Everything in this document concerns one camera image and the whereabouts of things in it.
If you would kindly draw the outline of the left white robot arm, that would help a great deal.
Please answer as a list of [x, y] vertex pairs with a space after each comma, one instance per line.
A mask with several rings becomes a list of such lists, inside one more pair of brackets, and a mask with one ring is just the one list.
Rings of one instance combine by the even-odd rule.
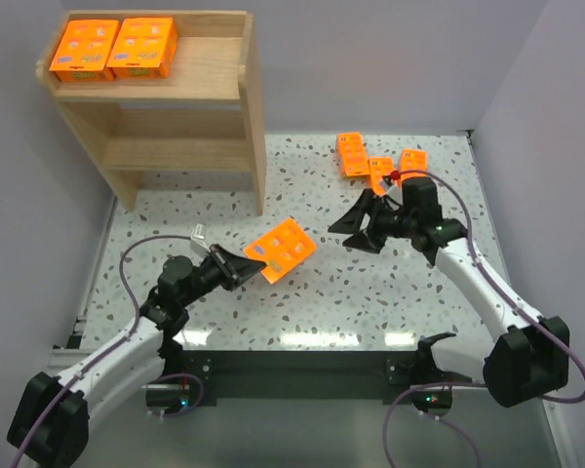
[[7, 434], [18, 450], [14, 466], [23, 457], [40, 467], [72, 466], [104, 418], [141, 386], [166, 380], [188, 306], [217, 288], [235, 291], [266, 266], [218, 244], [202, 256], [200, 264], [184, 255], [167, 259], [147, 299], [113, 338], [71, 367], [28, 381]]

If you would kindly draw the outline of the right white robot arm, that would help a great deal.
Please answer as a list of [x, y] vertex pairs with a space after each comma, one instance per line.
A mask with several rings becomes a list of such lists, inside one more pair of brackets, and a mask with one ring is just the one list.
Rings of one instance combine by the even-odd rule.
[[492, 271], [475, 247], [470, 222], [447, 218], [432, 177], [387, 177], [386, 193], [368, 188], [329, 231], [343, 234], [344, 246], [381, 252], [390, 238], [407, 239], [463, 294], [483, 320], [493, 347], [483, 363], [483, 380], [505, 408], [542, 397], [567, 385], [569, 328], [559, 317], [545, 318]]

